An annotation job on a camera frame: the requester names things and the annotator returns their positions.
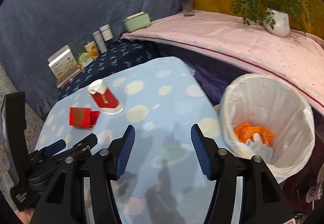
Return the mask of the orange plastic wrapper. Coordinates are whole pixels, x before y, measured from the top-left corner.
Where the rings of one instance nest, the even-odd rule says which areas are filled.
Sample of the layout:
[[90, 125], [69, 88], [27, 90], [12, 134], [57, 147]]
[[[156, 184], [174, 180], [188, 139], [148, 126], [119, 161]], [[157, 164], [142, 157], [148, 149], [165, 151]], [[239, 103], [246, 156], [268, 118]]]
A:
[[254, 143], [262, 143], [268, 147], [272, 146], [274, 134], [266, 127], [252, 126], [249, 123], [243, 123], [234, 128], [238, 140], [246, 143], [248, 140]]

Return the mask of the white lined trash bin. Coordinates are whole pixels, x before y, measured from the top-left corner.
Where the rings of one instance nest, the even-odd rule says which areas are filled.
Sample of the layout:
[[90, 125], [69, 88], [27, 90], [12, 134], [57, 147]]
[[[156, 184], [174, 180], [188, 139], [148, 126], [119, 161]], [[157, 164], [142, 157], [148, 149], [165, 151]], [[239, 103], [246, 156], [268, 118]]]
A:
[[256, 155], [238, 140], [243, 123], [268, 128], [274, 139], [273, 162], [267, 164], [278, 183], [301, 171], [315, 146], [314, 116], [306, 99], [279, 78], [245, 74], [226, 87], [218, 109], [225, 143], [242, 158]]

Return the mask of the red gift box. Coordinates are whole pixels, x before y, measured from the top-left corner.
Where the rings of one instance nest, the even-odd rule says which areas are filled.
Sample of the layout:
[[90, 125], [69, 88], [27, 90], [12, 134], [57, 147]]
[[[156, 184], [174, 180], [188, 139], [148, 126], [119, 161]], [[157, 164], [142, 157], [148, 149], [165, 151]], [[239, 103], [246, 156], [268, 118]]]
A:
[[91, 108], [70, 108], [69, 125], [81, 129], [90, 129], [98, 119], [99, 111], [93, 111]]

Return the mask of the silver metal can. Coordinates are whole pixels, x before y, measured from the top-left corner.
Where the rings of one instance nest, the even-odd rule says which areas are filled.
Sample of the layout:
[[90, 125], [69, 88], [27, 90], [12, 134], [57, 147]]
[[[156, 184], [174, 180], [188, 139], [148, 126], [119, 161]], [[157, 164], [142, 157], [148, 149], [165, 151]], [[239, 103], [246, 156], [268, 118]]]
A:
[[323, 197], [323, 183], [324, 181], [321, 181], [309, 189], [306, 195], [307, 203], [320, 200]]

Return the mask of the white cardboard box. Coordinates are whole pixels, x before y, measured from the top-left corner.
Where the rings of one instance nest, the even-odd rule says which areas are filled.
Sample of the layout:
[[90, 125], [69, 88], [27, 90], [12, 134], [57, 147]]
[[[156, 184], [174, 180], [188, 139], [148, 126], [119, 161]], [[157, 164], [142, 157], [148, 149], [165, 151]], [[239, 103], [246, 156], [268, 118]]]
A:
[[56, 78], [56, 87], [63, 87], [71, 78], [77, 75], [81, 68], [68, 45], [48, 58], [48, 66]]

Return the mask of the green white small packet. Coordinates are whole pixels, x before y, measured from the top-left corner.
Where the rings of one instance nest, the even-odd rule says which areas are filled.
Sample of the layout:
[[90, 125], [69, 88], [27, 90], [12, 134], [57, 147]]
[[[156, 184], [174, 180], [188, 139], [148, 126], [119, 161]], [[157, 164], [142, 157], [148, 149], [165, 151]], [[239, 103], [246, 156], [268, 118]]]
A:
[[78, 64], [85, 68], [87, 65], [89, 65], [90, 63], [92, 63], [93, 58], [91, 57], [91, 55], [87, 52], [84, 53], [80, 53], [79, 57], [78, 57]]

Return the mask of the light blue dotted cloth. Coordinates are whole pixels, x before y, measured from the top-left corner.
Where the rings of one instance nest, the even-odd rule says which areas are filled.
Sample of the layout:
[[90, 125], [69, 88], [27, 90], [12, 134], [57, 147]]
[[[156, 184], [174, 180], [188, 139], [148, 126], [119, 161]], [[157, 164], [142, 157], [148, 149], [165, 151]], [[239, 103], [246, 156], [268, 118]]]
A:
[[191, 127], [219, 147], [218, 116], [193, 70], [181, 59], [158, 58], [104, 79], [124, 105], [116, 115], [100, 114], [91, 132], [92, 152], [109, 146], [132, 125], [136, 138], [126, 171], [112, 182], [123, 223], [202, 223], [213, 182], [202, 174]]

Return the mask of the orange patterned small box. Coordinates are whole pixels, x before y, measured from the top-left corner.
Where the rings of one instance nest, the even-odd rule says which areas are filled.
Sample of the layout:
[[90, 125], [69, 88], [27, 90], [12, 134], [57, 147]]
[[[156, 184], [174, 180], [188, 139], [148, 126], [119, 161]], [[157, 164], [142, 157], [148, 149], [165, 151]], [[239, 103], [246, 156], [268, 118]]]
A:
[[97, 45], [94, 41], [88, 42], [84, 45], [85, 51], [91, 56], [92, 59], [96, 59], [100, 56]]

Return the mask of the navy floral cloth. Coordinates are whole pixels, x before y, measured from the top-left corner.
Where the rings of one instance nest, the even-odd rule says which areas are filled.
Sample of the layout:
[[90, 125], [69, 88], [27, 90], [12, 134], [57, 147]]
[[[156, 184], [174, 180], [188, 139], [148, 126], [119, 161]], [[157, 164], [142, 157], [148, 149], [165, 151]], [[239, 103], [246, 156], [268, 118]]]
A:
[[58, 100], [62, 100], [95, 80], [105, 78], [125, 69], [159, 58], [157, 45], [149, 41], [115, 41], [107, 52], [94, 59], [59, 90]]

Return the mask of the white cylindrical jar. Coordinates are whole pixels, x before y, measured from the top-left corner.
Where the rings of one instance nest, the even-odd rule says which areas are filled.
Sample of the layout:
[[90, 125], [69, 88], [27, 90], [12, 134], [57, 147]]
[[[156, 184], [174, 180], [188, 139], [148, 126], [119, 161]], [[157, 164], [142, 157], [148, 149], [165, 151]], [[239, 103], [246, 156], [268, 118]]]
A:
[[106, 24], [106, 25], [100, 27], [99, 30], [100, 30], [102, 38], [104, 39], [105, 42], [113, 39], [114, 36], [112, 34], [109, 24]]

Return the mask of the blue grey blanket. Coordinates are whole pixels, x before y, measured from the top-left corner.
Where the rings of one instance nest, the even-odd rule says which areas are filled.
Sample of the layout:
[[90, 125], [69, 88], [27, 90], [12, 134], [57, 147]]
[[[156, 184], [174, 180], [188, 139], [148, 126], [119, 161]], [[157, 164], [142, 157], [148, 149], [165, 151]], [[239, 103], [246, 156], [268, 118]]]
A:
[[95, 31], [109, 25], [115, 37], [123, 20], [147, 12], [152, 20], [176, 14], [180, 0], [4, 0], [1, 4], [1, 64], [40, 117], [58, 98], [48, 58], [69, 46], [78, 53]]

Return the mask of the pink sheet covered table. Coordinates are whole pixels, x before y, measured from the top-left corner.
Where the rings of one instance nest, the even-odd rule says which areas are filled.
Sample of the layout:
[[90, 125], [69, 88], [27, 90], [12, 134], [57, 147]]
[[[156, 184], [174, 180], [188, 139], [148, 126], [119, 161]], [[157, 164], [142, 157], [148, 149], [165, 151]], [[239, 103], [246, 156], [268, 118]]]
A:
[[197, 10], [155, 20], [122, 35], [181, 47], [223, 61], [250, 73], [276, 76], [297, 89], [323, 113], [323, 40], [292, 30], [277, 37], [261, 26], [245, 26], [238, 16]]

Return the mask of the mint green tissue box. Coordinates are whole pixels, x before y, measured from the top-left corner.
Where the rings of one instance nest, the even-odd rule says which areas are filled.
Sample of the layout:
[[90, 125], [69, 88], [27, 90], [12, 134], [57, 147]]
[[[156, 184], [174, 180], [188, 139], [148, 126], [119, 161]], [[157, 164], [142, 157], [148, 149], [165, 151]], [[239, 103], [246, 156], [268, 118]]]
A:
[[137, 31], [144, 27], [148, 27], [151, 24], [149, 14], [147, 12], [140, 12], [131, 16], [128, 16], [123, 24], [127, 32]]

